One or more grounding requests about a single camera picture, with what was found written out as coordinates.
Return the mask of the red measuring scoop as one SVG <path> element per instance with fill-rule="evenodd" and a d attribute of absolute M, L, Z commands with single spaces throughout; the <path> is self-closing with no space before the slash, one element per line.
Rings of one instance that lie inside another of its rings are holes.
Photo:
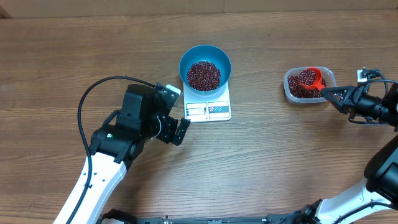
<path fill-rule="evenodd" d="M 317 79 L 315 80 L 315 82 L 313 83 L 313 85 L 303 85 L 300 83 L 300 85 L 308 90 L 312 90 L 312 89 L 317 89 L 317 90 L 322 90 L 323 88 L 326 88 L 327 86 L 323 84 L 323 74 L 322 71 L 317 68 L 317 67 L 308 67 L 312 70 L 314 70 L 317 73 Z M 324 103 L 326 102 L 326 99 L 324 97 L 319 97 L 319 98 L 302 98 L 302 102 L 306 103 L 306 104 L 314 104 L 314 103 Z"/>

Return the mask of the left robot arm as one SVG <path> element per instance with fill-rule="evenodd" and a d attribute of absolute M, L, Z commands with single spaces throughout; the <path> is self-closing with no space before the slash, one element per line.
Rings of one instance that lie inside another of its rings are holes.
<path fill-rule="evenodd" d="M 113 111 L 91 136 L 82 172 L 56 223 L 96 223 L 116 186 L 132 162 L 153 138 L 176 146 L 190 121 L 169 113 L 181 90 L 172 85 L 128 86 L 121 109 Z"/>

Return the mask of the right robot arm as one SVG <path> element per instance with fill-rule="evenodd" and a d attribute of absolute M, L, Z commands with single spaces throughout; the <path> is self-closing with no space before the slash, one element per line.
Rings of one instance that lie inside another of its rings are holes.
<path fill-rule="evenodd" d="M 324 88 L 320 91 L 339 112 L 376 120 L 397 131 L 397 84 L 384 98 L 371 96 L 361 86 Z M 364 178 L 341 194 L 320 199 L 296 212 L 292 223 L 354 223 L 372 213 L 397 210 L 397 137 L 389 141 L 368 162 Z"/>

